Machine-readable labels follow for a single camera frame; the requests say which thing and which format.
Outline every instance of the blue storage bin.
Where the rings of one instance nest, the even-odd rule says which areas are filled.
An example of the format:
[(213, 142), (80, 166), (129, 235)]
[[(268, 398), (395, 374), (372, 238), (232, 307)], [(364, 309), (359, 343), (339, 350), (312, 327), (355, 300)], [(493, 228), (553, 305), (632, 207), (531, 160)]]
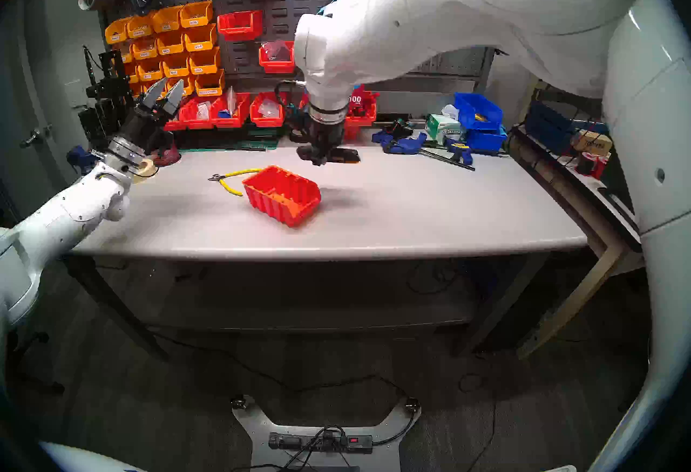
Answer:
[[(454, 93), (453, 106), (458, 110), (458, 121), (467, 130), (498, 131), (502, 125), (502, 109), (476, 93)], [(475, 120), (479, 113), (487, 121)]]
[(496, 132), (468, 130), (466, 134), (466, 145), (474, 151), (484, 150), (488, 152), (498, 152), (505, 140), (506, 131), (504, 127), (500, 127), (499, 131)]

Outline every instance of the gray carpet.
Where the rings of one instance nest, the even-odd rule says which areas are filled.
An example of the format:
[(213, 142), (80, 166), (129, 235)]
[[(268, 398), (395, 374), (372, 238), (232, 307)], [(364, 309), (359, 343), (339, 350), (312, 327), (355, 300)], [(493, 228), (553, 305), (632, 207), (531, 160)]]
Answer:
[[(137, 315), (155, 319), (169, 312), (170, 291), (197, 292), (204, 282), (192, 273), (174, 283), (169, 279), (176, 266), (133, 263), (101, 273)], [(491, 436), (495, 404), (496, 433), (474, 471), (564, 464), (581, 471), (645, 376), (647, 294), (632, 287), (641, 281), (640, 274), (633, 282), (612, 279), (558, 339), (527, 361), (510, 352), (452, 358), (452, 328), (340, 335), (162, 332), (226, 348), (293, 386), (371, 372), (392, 379), (423, 408), (401, 443), (402, 471), (467, 470)], [(231, 295), (231, 289), (216, 295)], [(47, 396), (12, 379), (9, 390), (43, 440), (151, 472), (229, 471), (250, 457), (249, 438), (230, 407), (237, 393), (253, 395), (277, 423), (302, 425), (376, 424), (396, 401), (380, 382), (296, 396), (222, 355), (170, 344), (164, 347), (172, 360), (164, 364), (110, 322), (60, 264), (46, 270), (42, 291), (21, 332), (45, 330), (51, 341), (34, 347), (22, 368), (63, 383), (66, 392)]]

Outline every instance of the yellow storage bin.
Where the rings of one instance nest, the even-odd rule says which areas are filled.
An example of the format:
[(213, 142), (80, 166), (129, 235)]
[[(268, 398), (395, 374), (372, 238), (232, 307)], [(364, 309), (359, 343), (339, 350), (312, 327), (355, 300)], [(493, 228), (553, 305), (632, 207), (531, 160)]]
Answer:
[(185, 6), (165, 7), (153, 13), (151, 23), (156, 33), (180, 29), (180, 9)]
[(211, 50), (217, 39), (216, 24), (207, 24), (200, 28), (185, 30), (185, 48), (188, 52)]
[(187, 76), (189, 74), (187, 54), (181, 53), (163, 57), (163, 72), (167, 77)]
[(213, 2), (192, 2), (182, 7), (180, 11), (180, 24), (183, 28), (197, 28), (206, 26), (214, 18)]
[(160, 55), (178, 54), (185, 51), (185, 33), (182, 30), (160, 33), (156, 38)]
[(127, 24), (132, 20), (132, 17), (121, 18), (106, 28), (106, 42), (108, 44), (115, 44), (122, 42), (127, 38)]
[(189, 55), (189, 68), (192, 74), (215, 74), (221, 68), (221, 49), (193, 52)]
[(159, 60), (142, 60), (137, 65), (141, 82), (157, 82), (163, 77), (163, 63)]
[(174, 88), (175, 84), (178, 83), (180, 80), (182, 80), (182, 83), (185, 84), (183, 86), (185, 88), (182, 90), (182, 96), (190, 96), (192, 93), (194, 93), (194, 78), (192, 76), (185, 76), (182, 78), (171, 78), (166, 83), (166, 92)]
[(225, 74), (219, 69), (215, 74), (200, 74), (195, 80), (199, 96), (220, 96), (225, 87)]
[(135, 84), (139, 82), (139, 75), (137, 74), (136, 63), (125, 63), (125, 73), (130, 77), (130, 83)]
[(151, 11), (148, 15), (143, 17), (132, 17), (129, 22), (127, 22), (127, 36), (130, 39), (138, 39), (151, 35), (153, 33), (151, 19), (154, 13), (155, 11)]
[(146, 39), (139, 39), (132, 43), (132, 55), (137, 61), (149, 60), (152, 57), (156, 57), (158, 52), (156, 51), (156, 41), (153, 37)]

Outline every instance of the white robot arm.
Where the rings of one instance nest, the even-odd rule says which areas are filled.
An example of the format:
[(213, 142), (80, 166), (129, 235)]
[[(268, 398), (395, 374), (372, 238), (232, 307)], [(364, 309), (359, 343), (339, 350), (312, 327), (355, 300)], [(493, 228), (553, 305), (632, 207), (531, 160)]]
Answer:
[(310, 96), (317, 165), (341, 141), (354, 84), (431, 55), (497, 46), (603, 108), (632, 195), (653, 314), (641, 394), (591, 470), (612, 470), (649, 428), (691, 356), (691, 45), (669, 0), (337, 0), (303, 15), (295, 60)]

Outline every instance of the tissue box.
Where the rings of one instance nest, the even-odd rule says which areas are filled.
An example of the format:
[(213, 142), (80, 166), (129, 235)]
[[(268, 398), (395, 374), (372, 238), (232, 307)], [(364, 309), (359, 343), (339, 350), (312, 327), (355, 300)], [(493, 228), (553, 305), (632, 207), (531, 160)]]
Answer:
[(427, 116), (425, 131), (433, 140), (443, 145), (445, 135), (457, 135), (460, 137), (463, 134), (463, 127), (461, 123), (450, 117), (430, 114)]

